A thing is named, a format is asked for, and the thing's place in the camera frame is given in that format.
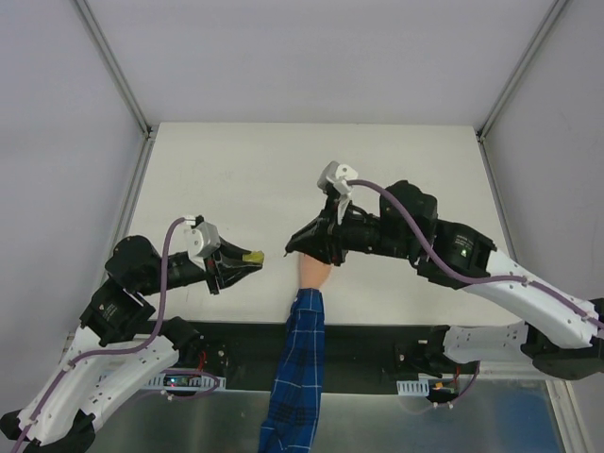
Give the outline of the yellow nail polish bottle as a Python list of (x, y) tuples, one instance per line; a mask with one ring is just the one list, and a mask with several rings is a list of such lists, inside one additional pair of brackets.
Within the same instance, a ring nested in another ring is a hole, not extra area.
[(250, 251), (249, 253), (242, 255), (242, 260), (249, 263), (263, 265), (264, 254), (261, 251)]

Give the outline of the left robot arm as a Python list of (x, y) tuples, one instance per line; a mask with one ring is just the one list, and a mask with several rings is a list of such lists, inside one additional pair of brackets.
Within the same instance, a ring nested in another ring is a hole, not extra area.
[(129, 236), (114, 248), (105, 268), (108, 279), (93, 294), (55, 373), (25, 408), (5, 413), (1, 431), (22, 440), (28, 452), (85, 452), (100, 428), (141, 387), (174, 365), (201, 358), (200, 333), (176, 316), (163, 321), (150, 345), (133, 340), (155, 313), (148, 295), (206, 282), (218, 294), (259, 271), (264, 255), (219, 239), (193, 242), (193, 252), (163, 260), (144, 236)]

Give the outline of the blue plaid sleeve forearm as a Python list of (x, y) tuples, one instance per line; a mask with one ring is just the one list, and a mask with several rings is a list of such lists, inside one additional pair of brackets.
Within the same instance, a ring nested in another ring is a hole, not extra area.
[(318, 429), (325, 367), (322, 293), (300, 289), (286, 322), (259, 452), (309, 452)]

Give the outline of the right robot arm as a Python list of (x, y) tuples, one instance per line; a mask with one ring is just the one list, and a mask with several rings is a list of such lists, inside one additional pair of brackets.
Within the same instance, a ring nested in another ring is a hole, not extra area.
[(566, 294), (474, 228), (439, 218), (437, 200), (406, 180), (324, 183), (323, 209), (285, 247), (340, 266), (349, 252), (407, 261), (428, 282), (462, 290), (518, 317), (506, 326), (434, 327), (410, 361), (426, 373), (478, 361), (526, 362), (554, 378), (603, 371), (603, 302)]

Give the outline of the person's hand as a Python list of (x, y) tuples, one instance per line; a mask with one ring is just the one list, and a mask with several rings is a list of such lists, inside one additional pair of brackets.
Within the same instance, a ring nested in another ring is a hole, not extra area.
[(300, 289), (320, 290), (331, 274), (332, 266), (315, 258), (301, 254), (298, 260), (298, 283)]

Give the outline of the aluminium table edge rail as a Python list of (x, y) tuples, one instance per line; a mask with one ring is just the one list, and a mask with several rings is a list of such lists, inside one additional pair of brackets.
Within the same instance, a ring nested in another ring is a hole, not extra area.
[(107, 279), (105, 264), (112, 256), (115, 245), (120, 242), (130, 229), (134, 211), (140, 196), (141, 187), (148, 167), (152, 150), (155, 144), (157, 131), (151, 129), (144, 137), (141, 147), (138, 151), (134, 166), (127, 173), (126, 187), (120, 201), (117, 217), (113, 224), (109, 235), (109, 242), (104, 252), (102, 253), (98, 270), (92, 283), (91, 295), (89, 300), (92, 300), (92, 295)]

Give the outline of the left aluminium frame post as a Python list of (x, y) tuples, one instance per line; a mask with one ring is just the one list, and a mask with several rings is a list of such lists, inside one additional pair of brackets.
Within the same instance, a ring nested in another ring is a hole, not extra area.
[(74, 0), (71, 1), (71, 4), (91, 38), (98, 56), (105, 66), (115, 89), (126, 105), (129, 114), (137, 125), (137, 128), (145, 139), (149, 139), (153, 134), (153, 126), (147, 119), (147, 115), (143, 112), (141, 104), (132, 90), (121, 64), (113, 52), (104, 30), (92, 10), (90, 2), (86, 0)]

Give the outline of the aluminium frame post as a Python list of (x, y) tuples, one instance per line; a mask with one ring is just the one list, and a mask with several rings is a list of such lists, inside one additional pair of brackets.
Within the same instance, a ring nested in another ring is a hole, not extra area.
[(545, 43), (549, 36), (572, 4), (573, 1), (571, 0), (555, 0), (551, 2), (543, 19), (538, 24), (530, 37), (528, 44), (521, 53), (520, 58), (506, 78), (502, 89), (490, 107), (485, 119), (476, 129), (478, 143), (484, 143), (501, 116), (504, 108), (512, 100), (513, 95), (528, 74), (530, 66), (537, 59), (538, 55), (545, 47)]
[(92, 10), (90, 2), (86, 0), (74, 0), (71, 1), (71, 4), (91, 38), (98, 56), (105, 66), (115, 89), (126, 105), (129, 114), (137, 125), (137, 128), (145, 139), (149, 139), (153, 134), (153, 126), (147, 119), (147, 115), (143, 112), (141, 104), (132, 90), (121, 64), (113, 52), (104, 30)]

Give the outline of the right aluminium frame post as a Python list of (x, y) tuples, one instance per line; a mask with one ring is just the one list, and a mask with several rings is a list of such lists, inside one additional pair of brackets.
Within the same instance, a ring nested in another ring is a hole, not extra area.
[(528, 74), (530, 66), (537, 59), (538, 55), (545, 47), (545, 43), (549, 36), (572, 4), (573, 1), (571, 0), (555, 0), (551, 2), (543, 19), (538, 24), (530, 37), (528, 44), (521, 53), (520, 58), (506, 78), (502, 89), (490, 107), (485, 119), (476, 129), (478, 143), (484, 143), (501, 116), (504, 108), (512, 100), (513, 95)]

